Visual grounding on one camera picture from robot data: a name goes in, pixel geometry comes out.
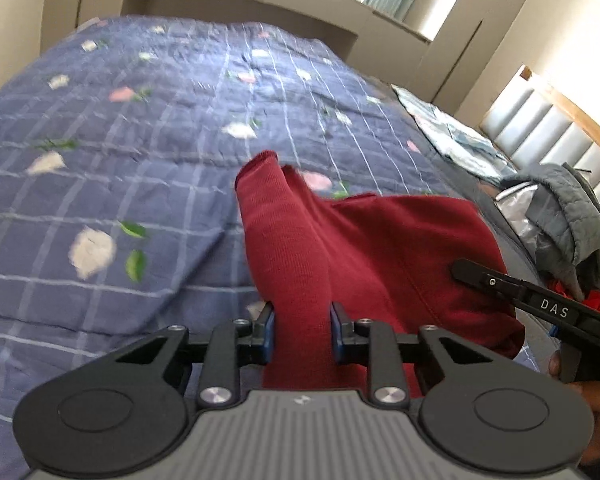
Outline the red long-sleeve sweater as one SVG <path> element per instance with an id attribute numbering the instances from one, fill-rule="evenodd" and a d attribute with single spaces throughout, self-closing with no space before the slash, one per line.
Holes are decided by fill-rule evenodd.
<path id="1" fill-rule="evenodd" d="M 468 200 L 374 194 L 328 200 L 272 152 L 239 171 L 235 190 L 251 277 L 275 312 L 265 388 L 364 385 L 362 367 L 339 365 L 332 356 L 332 304 L 402 333 L 439 326 L 506 358 L 524 344 L 512 306 L 452 278 L 460 259 L 505 268 L 491 230 Z"/>

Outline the light blue patterned cloth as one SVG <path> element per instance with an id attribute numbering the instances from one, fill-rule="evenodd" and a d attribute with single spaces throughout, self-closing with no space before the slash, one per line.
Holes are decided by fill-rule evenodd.
<path id="1" fill-rule="evenodd" d="M 395 84 L 391 88 L 441 156 L 475 177 L 492 183 L 516 174 L 513 163 L 491 140 L 408 90 Z"/>

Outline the silver plastic bag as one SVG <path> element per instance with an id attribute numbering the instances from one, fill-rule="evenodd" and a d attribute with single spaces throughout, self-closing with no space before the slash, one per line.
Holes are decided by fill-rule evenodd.
<path id="1" fill-rule="evenodd" d="M 540 229 L 527 217 L 527 211 L 537 189 L 538 186 L 535 183 L 522 182 L 506 188 L 495 197 L 495 205 L 512 227 L 532 260 L 535 260 Z"/>

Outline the blue plaid floral quilt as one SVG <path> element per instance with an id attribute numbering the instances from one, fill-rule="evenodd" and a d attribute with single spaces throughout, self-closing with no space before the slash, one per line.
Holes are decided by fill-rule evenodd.
<path id="1" fill-rule="evenodd" d="M 539 277 L 478 181 L 320 40 L 260 23 L 88 24 L 0 89 L 0 479 L 28 471 L 12 436 L 28 391 L 257 301 L 234 180 L 265 150 L 329 197 L 466 197 L 509 272 Z"/>

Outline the grey padded jacket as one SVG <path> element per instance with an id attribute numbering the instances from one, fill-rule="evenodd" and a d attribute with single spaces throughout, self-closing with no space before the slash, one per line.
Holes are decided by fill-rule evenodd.
<path id="1" fill-rule="evenodd" d="M 600 202 L 591 185 L 567 164 L 532 165 L 500 179 L 509 190 L 536 186 L 524 218 L 535 226 L 539 271 L 560 281 L 575 300 L 600 290 Z"/>

